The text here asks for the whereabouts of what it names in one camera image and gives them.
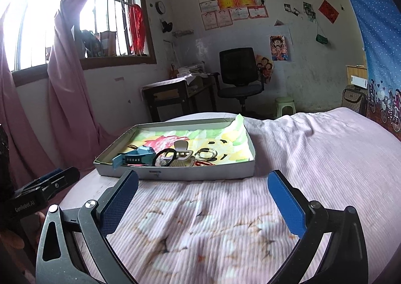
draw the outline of plastic stool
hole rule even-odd
[[[289,106],[292,108],[293,114],[296,113],[295,111],[295,100],[290,97],[278,97],[275,99],[276,107],[277,107],[277,113],[276,113],[276,118],[282,117],[283,114],[283,108],[286,106]]]

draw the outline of wooden desk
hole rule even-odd
[[[191,114],[190,101],[194,106],[194,113],[198,113],[198,106],[196,104],[196,95],[200,94],[206,89],[209,89],[210,102],[212,104],[213,112],[217,112],[216,98],[213,90],[214,76],[209,75],[207,78],[202,79],[202,86],[198,87],[195,91],[188,91],[188,84],[185,80],[175,82],[173,84],[166,84],[156,87],[151,87],[143,90],[143,94],[148,104],[150,116],[153,122],[160,122],[159,112],[157,110],[160,106],[181,104],[182,112],[184,115]]]

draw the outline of black chair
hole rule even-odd
[[[252,47],[229,49],[220,52],[220,71],[223,83],[234,85],[220,89],[216,76],[217,96],[221,98],[236,98],[241,104],[241,112],[246,113],[245,100],[249,96],[260,94],[264,88],[262,70],[256,66],[255,54]],[[249,85],[257,81],[260,74],[260,84]]]

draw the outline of polka dot curtain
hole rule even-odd
[[[369,114],[401,135],[401,14],[393,0],[350,0],[365,46]]]

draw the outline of pink bedsheet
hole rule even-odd
[[[201,113],[183,118],[215,118]],[[255,177],[218,182],[145,182],[108,240],[142,284],[266,284],[297,241],[273,201],[265,175],[279,169],[309,200],[356,207],[371,283],[401,242],[401,143],[346,108],[259,121],[245,118],[255,146]],[[82,206],[117,180],[97,171],[61,203]],[[313,276],[329,235],[304,280]],[[91,273],[99,277],[82,247]]]

